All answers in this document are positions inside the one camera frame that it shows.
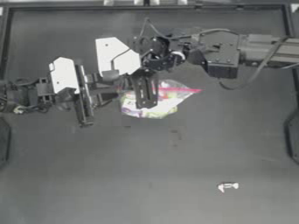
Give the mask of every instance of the small white object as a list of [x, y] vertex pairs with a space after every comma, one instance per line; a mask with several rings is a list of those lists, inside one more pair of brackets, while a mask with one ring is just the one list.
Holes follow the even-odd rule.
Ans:
[[133, 74], [142, 66], [141, 56], [130, 47], [115, 37], [97, 39], [98, 48], [98, 71], [103, 72], [119, 70], [119, 75]]
[[113, 6], [115, 4], [114, 0], [105, 0], [105, 6]]
[[79, 94], [81, 85], [74, 60], [58, 58], [50, 64], [50, 69], [54, 93], [58, 94], [65, 88], [75, 88], [75, 94]]
[[299, 3], [292, 3], [292, 11], [293, 13], [296, 13], [298, 11], [299, 8]]
[[219, 190], [225, 193], [226, 189], [229, 188], [234, 188], [234, 189], [239, 189], [239, 183], [222, 183], [219, 184]]
[[189, 0], [178, 0], [178, 4], [179, 5], [187, 5], [189, 4]]
[[151, 5], [161, 5], [161, 0], [150, 0]]
[[145, 5], [145, 1], [143, 0], [135, 0], [135, 5]]

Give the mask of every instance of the dark floor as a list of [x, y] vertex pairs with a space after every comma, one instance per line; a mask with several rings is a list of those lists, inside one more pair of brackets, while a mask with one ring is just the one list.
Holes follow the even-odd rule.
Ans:
[[[95, 38], [114, 33], [126, 41], [146, 16], [165, 32], [197, 25], [285, 34], [280, 10], [17, 12], [7, 78], [45, 76], [59, 55], [97, 71]], [[165, 77], [203, 92], [163, 120], [123, 116], [117, 103], [89, 129], [58, 109], [7, 117], [14, 142], [0, 172], [2, 224], [297, 223], [299, 168], [284, 133], [296, 109], [292, 73], [266, 69], [235, 92], [187, 64]], [[222, 194], [223, 181], [241, 188]]]

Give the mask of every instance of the robotic arm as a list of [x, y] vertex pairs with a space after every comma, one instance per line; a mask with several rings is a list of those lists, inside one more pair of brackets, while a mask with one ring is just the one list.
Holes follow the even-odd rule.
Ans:
[[[155, 35], [145, 36], [150, 25]], [[95, 121], [94, 111], [127, 91], [134, 90], [137, 107], [151, 108], [158, 103], [159, 72], [171, 71], [189, 61], [205, 69], [210, 77], [237, 79], [239, 65], [257, 67], [243, 88], [265, 67], [288, 69], [299, 66], [299, 39], [272, 35], [242, 35], [227, 29], [191, 28], [163, 35], [150, 19], [139, 37], [129, 47], [118, 38], [99, 38], [98, 73], [86, 73], [85, 66], [66, 58], [50, 64], [50, 76], [33, 82], [0, 82], [0, 112], [46, 113], [51, 106], [69, 110], [74, 103], [79, 123]]]

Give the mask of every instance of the wire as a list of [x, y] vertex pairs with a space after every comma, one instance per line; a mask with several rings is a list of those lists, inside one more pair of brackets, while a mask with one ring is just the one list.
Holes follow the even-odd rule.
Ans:
[[229, 87], [226, 84], [223, 84], [222, 81], [219, 81], [219, 85], [221, 85], [223, 88], [226, 88], [227, 90], [237, 90], [237, 89], [242, 89], [243, 87], [246, 87], [246, 86], [247, 86], [247, 85], [249, 85], [249, 84], [258, 78], [262, 69], [266, 67], [268, 62], [272, 60], [274, 54], [277, 53], [277, 50], [280, 49], [280, 47], [282, 46], [282, 44], [286, 42], [286, 39], [288, 39], [288, 37], [281, 38], [281, 39], [276, 42], [276, 44], [274, 44], [273, 48], [270, 49], [270, 51], [269, 51], [269, 53], [268, 53], [268, 55], [266, 55], [266, 57], [265, 57], [262, 63], [259, 64], [259, 66], [258, 66], [258, 68], [257, 68], [257, 71], [253, 73], [253, 75], [250, 76], [250, 78], [247, 79], [247, 81], [246, 81], [243, 84], [241, 84], [241, 85], [237, 86], [237, 87]]
[[129, 47], [113, 60], [111, 60], [111, 67], [113, 70], [115, 70], [115, 59], [122, 56], [123, 54], [126, 54], [129, 51], [131, 50], [131, 48]]
[[39, 80], [35, 80], [35, 81], [27, 81], [27, 82], [19, 84], [18, 82], [21, 82], [21, 81], [27, 81], [27, 79], [19, 79], [19, 80], [17, 80], [15, 85], [17, 85], [18, 87], [31, 86], [31, 85], [34, 85]]
[[7, 102], [7, 99], [5, 97], [0, 97], [0, 100], [5, 101], [5, 102]]
[[[174, 39], [187, 39], [190, 38], [193, 35], [182, 35], [182, 36], [178, 36], [178, 37], [167, 37], [155, 27], [155, 25], [153, 24], [150, 18], [147, 17], [145, 19], [145, 24], [143, 24], [143, 28], [142, 28], [142, 31], [141, 31], [141, 34], [139, 34], [139, 38], [143, 37], [145, 35], [145, 32], [146, 32], [146, 26], [150, 25], [150, 27], [153, 28], [154, 32], [165, 39], [169, 39], [169, 40], [174, 40]], [[210, 30], [206, 30], [206, 31], [202, 31], [199, 32], [201, 35], [203, 34], [209, 34], [209, 33], [213, 33], [213, 32], [229, 32], [229, 33], [234, 33], [237, 35], [239, 35], [237, 32], [229, 30], [229, 29], [222, 29], [222, 28], [215, 28], [215, 29], [210, 29]]]
[[281, 67], [281, 69], [290, 69], [290, 68], [296, 68], [296, 67], [299, 67], [299, 63], [296, 63], [290, 66], [284, 66], [284, 67]]
[[165, 34], [155, 28], [155, 25], [153, 24], [150, 17], [147, 17], [147, 18], [145, 19], [145, 24], [143, 24], [143, 28], [142, 28], [142, 31], [141, 31], [141, 34], [139, 34], [139, 38], [142, 38], [143, 35], [145, 35], [145, 31], [146, 31], [146, 26], [147, 26], [147, 25], [150, 25], [150, 27], [153, 28], [154, 32], [155, 32], [162, 38], [165, 38], [165, 39], [170, 39], [170, 40], [173, 40], [173, 39], [185, 39], [185, 38], [190, 38], [190, 37], [191, 37], [191, 35], [185, 35], [185, 36], [179, 36], [179, 37], [167, 37], [167, 36], [166, 36], [166, 35], [165, 35]]

